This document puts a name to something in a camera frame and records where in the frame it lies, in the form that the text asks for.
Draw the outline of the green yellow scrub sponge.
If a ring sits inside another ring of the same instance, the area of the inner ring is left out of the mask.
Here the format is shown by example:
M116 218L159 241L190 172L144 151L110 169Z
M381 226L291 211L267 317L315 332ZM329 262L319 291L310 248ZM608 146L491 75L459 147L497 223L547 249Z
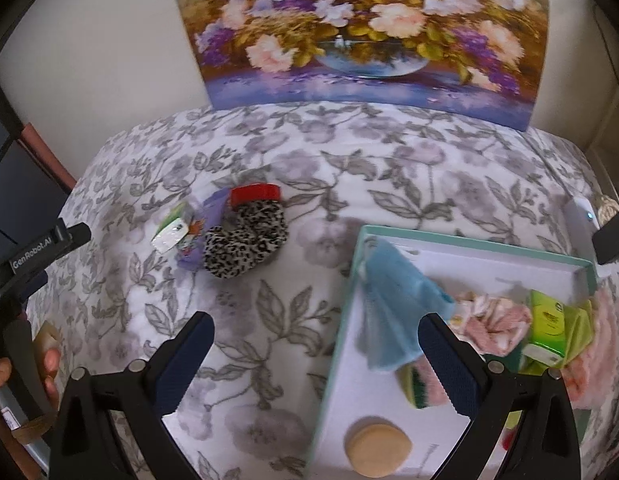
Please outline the green yellow scrub sponge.
M413 365L405 365L398 371L398 379L407 401L414 408L430 406L427 385Z

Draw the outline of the pink patterned fabric bundle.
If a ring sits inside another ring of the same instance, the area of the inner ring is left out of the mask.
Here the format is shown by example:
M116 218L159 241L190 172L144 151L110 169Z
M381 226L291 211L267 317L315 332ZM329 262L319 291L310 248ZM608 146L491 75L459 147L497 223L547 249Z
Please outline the pink patterned fabric bundle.
M465 292L456 297L455 312L447 324L477 353L508 356L523 341L532 313L506 297Z

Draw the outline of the green tissue pack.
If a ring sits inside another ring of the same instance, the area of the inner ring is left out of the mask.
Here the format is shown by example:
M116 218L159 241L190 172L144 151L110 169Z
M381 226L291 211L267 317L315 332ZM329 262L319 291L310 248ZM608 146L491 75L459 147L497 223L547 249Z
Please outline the green tissue pack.
M532 322L522 354L549 367L558 367L567 348L564 305L543 292L532 289L529 295Z

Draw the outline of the blue face mask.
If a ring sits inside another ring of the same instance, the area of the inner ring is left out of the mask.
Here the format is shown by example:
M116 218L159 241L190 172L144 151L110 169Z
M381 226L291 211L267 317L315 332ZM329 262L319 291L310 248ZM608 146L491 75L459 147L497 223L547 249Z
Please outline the blue face mask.
M369 370L395 372L422 355L421 318L447 321L456 302L392 243L370 237L358 268L364 292L364 348Z

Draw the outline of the round beige makeup sponge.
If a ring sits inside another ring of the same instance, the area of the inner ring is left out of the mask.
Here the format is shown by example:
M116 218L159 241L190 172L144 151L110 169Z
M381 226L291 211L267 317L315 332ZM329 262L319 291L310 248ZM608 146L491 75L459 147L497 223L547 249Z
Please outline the round beige makeup sponge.
M369 479L395 474L411 451L410 437L390 422L357 422L344 439L344 452L352 469Z

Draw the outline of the pink white fuzzy sock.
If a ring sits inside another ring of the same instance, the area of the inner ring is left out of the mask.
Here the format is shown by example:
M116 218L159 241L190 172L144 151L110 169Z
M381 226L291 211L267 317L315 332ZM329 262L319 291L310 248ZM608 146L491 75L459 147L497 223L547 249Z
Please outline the pink white fuzzy sock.
M561 374L572 408L601 408L612 392L619 359L619 335L616 326L617 300L606 287L599 288L591 302L593 342L572 362L561 368Z

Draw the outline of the dark tv cabinet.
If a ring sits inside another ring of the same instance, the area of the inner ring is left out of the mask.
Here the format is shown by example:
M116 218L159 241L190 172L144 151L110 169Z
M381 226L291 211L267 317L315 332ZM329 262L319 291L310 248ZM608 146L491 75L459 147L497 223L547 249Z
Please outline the dark tv cabinet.
M0 117L0 260L51 228L75 185L33 125Z

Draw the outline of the purple tissue pack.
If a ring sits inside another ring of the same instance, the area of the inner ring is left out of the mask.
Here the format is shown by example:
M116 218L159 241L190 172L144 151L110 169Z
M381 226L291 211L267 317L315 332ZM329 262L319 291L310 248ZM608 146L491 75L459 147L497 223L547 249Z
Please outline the purple tissue pack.
M176 263L187 271L203 267L206 233L220 226L228 208L230 190L222 188L195 206L186 236L177 244Z

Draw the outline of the white teal tray box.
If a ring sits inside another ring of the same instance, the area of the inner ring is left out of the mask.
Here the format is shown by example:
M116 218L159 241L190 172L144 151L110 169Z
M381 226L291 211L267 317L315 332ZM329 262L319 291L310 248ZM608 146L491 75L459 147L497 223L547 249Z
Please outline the white teal tray box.
M532 289L579 304L594 295L597 275L590 261L553 252L444 234L363 226L354 261L361 263L367 242L387 240L445 292L478 292L523 302ZM309 452L306 478L355 479L345 442L360 427L392 425L413 443L398 479L429 479L442 465L469 420L449 405L418 410L396 374L369 370L363 350L364 290L358 276L349 280L341 324L320 415Z

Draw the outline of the silver wrapped packet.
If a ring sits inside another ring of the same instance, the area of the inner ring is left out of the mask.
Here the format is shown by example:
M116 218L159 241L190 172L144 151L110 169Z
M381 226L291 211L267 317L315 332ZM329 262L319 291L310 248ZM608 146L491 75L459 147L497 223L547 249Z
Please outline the silver wrapped packet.
M151 240L152 247L159 254L169 252L188 234L192 218L194 208L189 203L175 206L160 222Z

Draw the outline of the leopard print scrunchie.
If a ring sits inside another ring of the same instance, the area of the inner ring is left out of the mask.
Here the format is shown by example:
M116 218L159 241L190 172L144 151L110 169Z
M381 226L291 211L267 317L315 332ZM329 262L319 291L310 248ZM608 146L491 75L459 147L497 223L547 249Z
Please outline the leopard print scrunchie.
M234 225L206 233L203 268L215 278L236 278L263 263L288 240L284 207L258 200L236 209Z

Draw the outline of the grey floral blanket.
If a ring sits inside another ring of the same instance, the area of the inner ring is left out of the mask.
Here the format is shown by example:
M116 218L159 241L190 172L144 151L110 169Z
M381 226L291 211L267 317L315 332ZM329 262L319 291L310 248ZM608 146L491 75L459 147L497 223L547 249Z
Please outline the grey floral blanket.
M601 187L531 128L406 105L197 108L113 136L62 210L93 233L31 299L60 374L148 358L196 311L216 342L166 425L206 479L299 479L360 229L570 255L563 216Z

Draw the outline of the red velvet scrunchie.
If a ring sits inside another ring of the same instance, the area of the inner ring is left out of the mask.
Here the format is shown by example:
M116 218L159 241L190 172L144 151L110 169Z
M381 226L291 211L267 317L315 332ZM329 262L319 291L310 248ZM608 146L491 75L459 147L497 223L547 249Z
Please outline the red velvet scrunchie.
M276 184L255 183L232 188L229 194L229 203L232 209L258 200L282 200L282 191Z

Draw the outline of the white device with light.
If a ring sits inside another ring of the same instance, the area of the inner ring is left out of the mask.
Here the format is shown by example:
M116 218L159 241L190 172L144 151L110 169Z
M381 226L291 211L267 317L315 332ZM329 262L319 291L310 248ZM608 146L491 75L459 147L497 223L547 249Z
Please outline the white device with light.
M579 258L597 262L593 235L600 229L593 206L588 198L576 196L563 206L565 226Z

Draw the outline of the black power adapter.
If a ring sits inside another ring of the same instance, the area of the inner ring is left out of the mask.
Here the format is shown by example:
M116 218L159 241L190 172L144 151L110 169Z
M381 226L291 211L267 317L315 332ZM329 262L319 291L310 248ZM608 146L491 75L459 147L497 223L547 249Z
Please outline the black power adapter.
M591 238L596 261L603 266L619 260L619 212Z

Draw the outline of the floral painting canvas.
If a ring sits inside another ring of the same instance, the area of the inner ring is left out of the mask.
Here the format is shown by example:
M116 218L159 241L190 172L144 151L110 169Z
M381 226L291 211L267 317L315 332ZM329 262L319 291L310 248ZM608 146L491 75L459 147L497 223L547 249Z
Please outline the floral painting canvas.
M366 102L525 129L549 0L176 0L213 106Z

